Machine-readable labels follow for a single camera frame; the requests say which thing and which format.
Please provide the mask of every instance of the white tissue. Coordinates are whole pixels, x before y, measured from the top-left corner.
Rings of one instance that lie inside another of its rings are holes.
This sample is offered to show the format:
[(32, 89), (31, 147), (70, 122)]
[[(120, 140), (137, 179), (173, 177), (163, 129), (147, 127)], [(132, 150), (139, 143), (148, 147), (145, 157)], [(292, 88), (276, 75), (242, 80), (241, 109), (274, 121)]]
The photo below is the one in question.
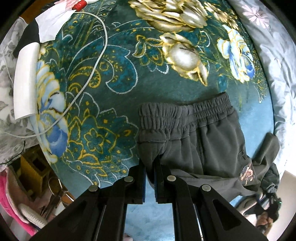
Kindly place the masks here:
[(15, 120), (37, 113), (36, 71), (39, 43), (30, 43), (21, 49), (15, 68), (13, 107)]
[(39, 39), (41, 43), (55, 40), (62, 26), (70, 19), (75, 10), (66, 10), (66, 2), (62, 2), (49, 8), (38, 17)]

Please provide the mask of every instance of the metal rivet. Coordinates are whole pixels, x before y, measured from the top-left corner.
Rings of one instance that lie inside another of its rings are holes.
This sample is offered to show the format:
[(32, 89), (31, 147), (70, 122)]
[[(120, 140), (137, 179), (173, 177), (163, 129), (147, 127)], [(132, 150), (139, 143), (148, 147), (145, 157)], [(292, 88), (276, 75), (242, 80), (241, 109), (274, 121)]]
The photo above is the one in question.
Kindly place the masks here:
[(126, 181), (127, 183), (131, 183), (133, 181), (133, 177), (127, 176), (124, 178), (124, 181)]
[(89, 191), (90, 192), (96, 192), (97, 190), (98, 190), (98, 186), (96, 186), (96, 185), (89, 186)]
[(167, 180), (170, 181), (170, 182), (174, 182), (174, 181), (176, 181), (176, 177), (173, 176), (173, 175), (169, 175), (169, 176), (167, 177)]
[(209, 185), (203, 185), (202, 186), (202, 189), (204, 190), (204, 191), (206, 191), (206, 192), (209, 192), (209, 191), (211, 191), (211, 186), (209, 186)]

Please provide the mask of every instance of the charging cable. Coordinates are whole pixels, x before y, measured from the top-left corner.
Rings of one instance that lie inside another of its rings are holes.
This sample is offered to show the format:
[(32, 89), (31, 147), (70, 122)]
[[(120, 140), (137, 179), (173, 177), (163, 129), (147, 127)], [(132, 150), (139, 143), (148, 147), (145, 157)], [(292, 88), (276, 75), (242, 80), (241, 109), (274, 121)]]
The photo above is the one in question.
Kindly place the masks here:
[(12, 81), (12, 78), (10, 76), (9, 69), (8, 69), (8, 64), (7, 64), (6, 59), (5, 59), (5, 56), (4, 56), (4, 50), (2, 50), (2, 54), (3, 54), (2, 56), (4, 58), (4, 62), (6, 64), (6, 69), (7, 69), (7, 72), (8, 72), (8, 77), (10, 78), (10, 81), (11, 81), (11, 84), (12, 84), (12, 87), (13, 87), (13, 81)]
[(57, 124), (65, 116), (65, 114), (68, 112), (68, 110), (71, 108), (71, 106), (75, 103), (75, 101), (78, 99), (78, 97), (84, 91), (84, 89), (89, 84), (91, 78), (93, 77), (94, 72), (95, 72), (95, 70), (96, 70), (96, 68), (97, 68), (97, 66), (98, 66), (98, 64), (99, 64), (99, 62), (100, 62), (100, 60), (101, 60), (101, 58), (102, 58), (102, 56), (103, 56), (106, 48), (107, 48), (107, 42), (108, 42), (107, 29), (106, 29), (106, 26), (105, 26), (104, 22), (98, 16), (96, 16), (96, 15), (90, 13), (90, 12), (74, 12), (74, 13), (88, 14), (88, 15), (91, 15), (91, 16), (95, 17), (96, 19), (98, 19), (101, 22), (101, 24), (103, 26), (103, 29), (104, 29), (104, 33), (105, 33), (105, 44), (104, 44), (104, 48), (103, 48), (101, 54), (99, 55), (99, 57), (98, 57), (95, 65), (94, 65), (94, 68), (93, 68), (93, 70), (92, 70), (92, 72), (91, 72), (91, 74), (90, 74), (87, 82), (82, 87), (82, 89), (78, 92), (78, 94), (75, 96), (75, 98), (73, 99), (73, 101), (68, 105), (68, 108), (64, 111), (64, 113), (48, 129), (46, 129), (45, 131), (43, 131), (41, 133), (37, 133), (35, 135), (30, 135), (30, 136), (18, 136), (18, 135), (14, 135), (14, 134), (11, 134), (11, 133), (8, 133), (8, 132), (3, 131), (5, 134), (8, 134), (8, 135), (13, 136), (13, 137), (18, 137), (18, 138), (30, 138), (30, 137), (36, 137), (36, 136), (40, 136), (40, 135), (45, 134), (46, 132), (48, 132), (55, 124)]

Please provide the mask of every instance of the gray floral pillow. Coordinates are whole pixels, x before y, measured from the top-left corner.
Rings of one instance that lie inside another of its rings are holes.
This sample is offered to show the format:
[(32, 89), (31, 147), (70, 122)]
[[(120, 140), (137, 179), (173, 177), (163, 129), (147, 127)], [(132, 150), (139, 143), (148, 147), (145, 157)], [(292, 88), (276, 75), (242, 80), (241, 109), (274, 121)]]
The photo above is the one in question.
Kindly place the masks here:
[[(17, 59), (12, 53), (26, 26), (23, 19), (17, 19), (0, 44), (0, 163), (21, 152), (24, 141), (3, 131), (19, 136), (34, 134), (27, 118), (15, 120), (13, 109), (13, 81)], [(26, 148), (36, 144), (38, 141), (35, 137), (26, 139)], [(4, 169), (5, 165), (0, 165), (0, 171)]]

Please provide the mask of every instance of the floral blanket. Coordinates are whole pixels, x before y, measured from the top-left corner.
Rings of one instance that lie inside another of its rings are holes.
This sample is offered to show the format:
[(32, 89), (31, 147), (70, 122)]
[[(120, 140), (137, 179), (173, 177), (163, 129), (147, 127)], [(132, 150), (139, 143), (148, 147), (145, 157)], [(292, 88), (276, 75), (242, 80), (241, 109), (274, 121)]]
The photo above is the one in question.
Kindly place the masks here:
[[(13, 51), (27, 24), (18, 18), (7, 32), (0, 44), (0, 172), (5, 170), (6, 163), (17, 156), (23, 149), (24, 140), (5, 134), (2, 130), (14, 135), (33, 135), (32, 126), (28, 119), (15, 120), (13, 108), (13, 82), (16, 58)], [(25, 148), (37, 145), (36, 138), (27, 138)]]
[[(189, 104), (227, 91), (252, 156), (273, 111), (253, 43), (224, 0), (100, 0), (84, 8), (103, 19), (108, 46), (89, 85), (65, 117), (38, 137), (68, 189), (111, 185), (138, 162), (138, 107)], [(100, 22), (74, 14), (37, 67), (35, 132), (60, 117), (88, 79), (104, 46)]]

